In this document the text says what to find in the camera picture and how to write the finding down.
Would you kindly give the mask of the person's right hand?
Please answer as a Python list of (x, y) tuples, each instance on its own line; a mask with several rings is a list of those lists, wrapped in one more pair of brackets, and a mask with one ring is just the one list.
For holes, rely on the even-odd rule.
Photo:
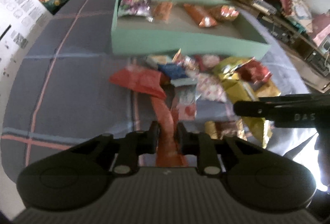
[(329, 135), (319, 134), (314, 148), (318, 151), (321, 182), (329, 190)]

